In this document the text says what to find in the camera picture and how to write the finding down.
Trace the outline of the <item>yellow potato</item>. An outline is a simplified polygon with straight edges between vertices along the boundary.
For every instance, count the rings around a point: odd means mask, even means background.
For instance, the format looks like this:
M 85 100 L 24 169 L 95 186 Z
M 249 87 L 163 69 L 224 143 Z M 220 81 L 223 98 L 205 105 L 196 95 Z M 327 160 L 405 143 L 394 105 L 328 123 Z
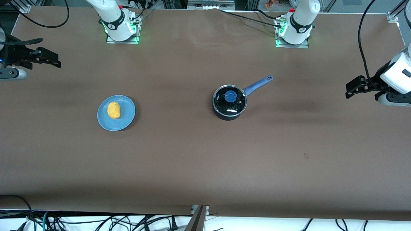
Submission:
M 121 107 L 117 101 L 112 101 L 108 104 L 107 115 L 111 119 L 118 119 L 121 116 Z

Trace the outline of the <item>blue round plate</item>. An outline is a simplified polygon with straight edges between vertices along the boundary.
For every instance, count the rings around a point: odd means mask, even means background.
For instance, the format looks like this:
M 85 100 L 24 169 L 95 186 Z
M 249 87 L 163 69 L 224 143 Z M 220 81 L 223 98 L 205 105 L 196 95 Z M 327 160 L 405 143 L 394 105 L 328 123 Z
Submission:
M 116 103 L 116 112 L 119 116 L 109 115 L 109 105 Z M 105 99 L 97 110 L 97 121 L 107 131 L 120 131 L 127 128 L 135 118 L 136 107 L 134 102 L 127 96 L 114 95 Z

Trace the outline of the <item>grey metal box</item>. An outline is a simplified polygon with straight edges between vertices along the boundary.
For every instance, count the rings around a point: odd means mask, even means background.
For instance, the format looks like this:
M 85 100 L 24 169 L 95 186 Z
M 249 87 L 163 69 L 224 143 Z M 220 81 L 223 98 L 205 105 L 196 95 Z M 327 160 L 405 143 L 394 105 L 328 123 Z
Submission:
M 187 9 L 235 10 L 234 0 L 187 0 Z

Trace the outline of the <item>brown table cover sheet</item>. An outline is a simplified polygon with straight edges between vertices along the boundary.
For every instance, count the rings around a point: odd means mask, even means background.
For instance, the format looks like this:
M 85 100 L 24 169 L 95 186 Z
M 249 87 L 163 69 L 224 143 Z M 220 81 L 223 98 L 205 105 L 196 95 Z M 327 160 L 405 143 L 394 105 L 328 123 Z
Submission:
M 411 220 L 411 108 L 345 98 L 364 73 L 360 14 L 320 14 L 309 48 L 211 10 L 154 10 L 139 44 L 106 44 L 93 8 L 12 35 L 59 55 L 0 82 L 0 194 L 33 209 Z M 100 104 L 135 104 L 107 131 Z

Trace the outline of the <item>aluminium profile beam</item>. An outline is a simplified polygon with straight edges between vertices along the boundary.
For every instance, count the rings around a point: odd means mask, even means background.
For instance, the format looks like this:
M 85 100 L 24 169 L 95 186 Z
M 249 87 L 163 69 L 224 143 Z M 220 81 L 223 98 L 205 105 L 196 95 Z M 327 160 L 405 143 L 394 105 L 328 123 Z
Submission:
M 204 231 L 206 217 L 209 215 L 209 206 L 196 206 L 188 225 L 184 231 Z

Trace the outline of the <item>aluminium frame corner profile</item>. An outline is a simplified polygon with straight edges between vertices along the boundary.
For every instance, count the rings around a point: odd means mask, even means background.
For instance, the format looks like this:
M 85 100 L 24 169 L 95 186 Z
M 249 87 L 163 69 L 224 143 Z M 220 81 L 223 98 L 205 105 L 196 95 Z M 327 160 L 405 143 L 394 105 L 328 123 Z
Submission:
M 32 0 L 11 0 L 9 4 L 17 7 L 22 13 L 28 13 L 31 9 L 31 6 L 35 5 Z

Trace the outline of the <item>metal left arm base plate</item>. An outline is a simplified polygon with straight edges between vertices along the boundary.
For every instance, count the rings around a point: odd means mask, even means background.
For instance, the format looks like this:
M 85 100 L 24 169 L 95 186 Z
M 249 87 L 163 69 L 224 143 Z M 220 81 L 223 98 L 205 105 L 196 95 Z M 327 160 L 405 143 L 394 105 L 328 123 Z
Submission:
M 279 25 L 275 28 L 275 44 L 277 48 L 309 48 L 308 37 L 312 27 L 300 28 L 300 30 L 289 25 L 288 18 L 276 17 L 273 20 L 274 25 Z

